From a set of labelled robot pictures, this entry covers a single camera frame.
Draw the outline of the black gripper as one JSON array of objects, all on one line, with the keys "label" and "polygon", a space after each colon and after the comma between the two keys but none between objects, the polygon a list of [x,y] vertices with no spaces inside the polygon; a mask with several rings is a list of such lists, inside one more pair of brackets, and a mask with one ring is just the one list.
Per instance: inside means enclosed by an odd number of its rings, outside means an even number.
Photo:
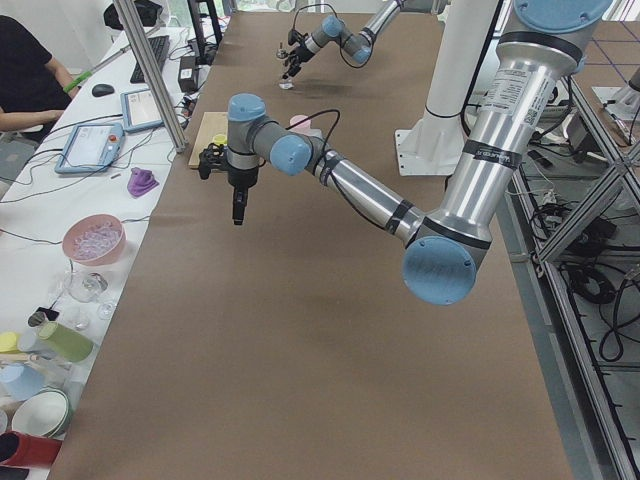
[{"label": "black gripper", "polygon": [[313,39],[289,41],[293,49],[283,63],[282,80],[292,80],[302,68],[302,63],[308,62],[317,53],[317,44]]},{"label": "black gripper", "polygon": [[234,187],[232,199],[232,220],[235,226],[244,223],[245,209],[248,203],[248,190],[258,181],[259,167],[241,169],[233,165],[227,168],[228,183]]}]

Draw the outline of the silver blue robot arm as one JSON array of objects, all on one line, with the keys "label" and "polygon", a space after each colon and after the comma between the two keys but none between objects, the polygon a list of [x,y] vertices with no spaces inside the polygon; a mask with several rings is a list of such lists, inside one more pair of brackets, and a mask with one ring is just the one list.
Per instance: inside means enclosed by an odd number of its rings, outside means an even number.
[{"label": "silver blue robot arm", "polygon": [[295,10],[292,27],[288,32],[287,43],[292,50],[286,52],[282,46],[276,57],[283,61],[283,73],[279,85],[283,89],[293,87],[293,78],[300,72],[302,64],[311,60],[322,48],[336,43],[343,62],[350,68],[362,68],[370,60],[378,36],[386,25],[403,9],[404,1],[390,1],[381,8],[358,32],[353,33],[335,9],[327,4],[332,14],[327,15],[321,24],[311,33],[301,33],[296,29],[296,21],[301,11],[316,7],[316,4],[303,6]]},{"label": "silver blue robot arm", "polygon": [[241,224],[261,161],[313,174],[375,227],[405,245],[402,276],[435,305],[462,300],[489,249],[490,221],[556,82],[581,66],[608,9],[605,1],[517,1],[498,45],[499,69],[466,140],[441,205],[428,213],[370,177],[328,143],[281,126],[253,94],[228,104],[227,175],[233,220]]}]

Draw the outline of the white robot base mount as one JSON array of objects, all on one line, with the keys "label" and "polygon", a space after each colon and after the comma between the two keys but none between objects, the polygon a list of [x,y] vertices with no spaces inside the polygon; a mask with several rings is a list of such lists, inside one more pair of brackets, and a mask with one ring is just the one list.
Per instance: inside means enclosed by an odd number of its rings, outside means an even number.
[{"label": "white robot base mount", "polygon": [[455,170],[465,140],[461,114],[500,10],[498,1],[450,3],[423,117],[412,129],[395,132],[402,175],[447,176]]}]

